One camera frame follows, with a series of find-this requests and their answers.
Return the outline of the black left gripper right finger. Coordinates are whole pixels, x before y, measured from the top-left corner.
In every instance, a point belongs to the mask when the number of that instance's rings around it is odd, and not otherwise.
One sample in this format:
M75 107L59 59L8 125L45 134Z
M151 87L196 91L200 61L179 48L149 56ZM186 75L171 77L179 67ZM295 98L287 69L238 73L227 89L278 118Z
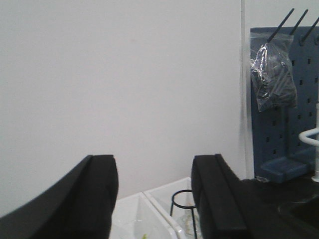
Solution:
M220 154L194 157L191 187L204 239L299 238L245 188Z

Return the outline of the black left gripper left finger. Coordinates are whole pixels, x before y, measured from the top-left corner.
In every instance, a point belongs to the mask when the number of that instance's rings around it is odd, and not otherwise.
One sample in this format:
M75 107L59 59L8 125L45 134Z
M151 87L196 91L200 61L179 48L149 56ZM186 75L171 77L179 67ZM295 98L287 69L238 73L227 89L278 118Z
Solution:
M118 194L113 155L88 155L30 202L1 217L2 239L107 239Z

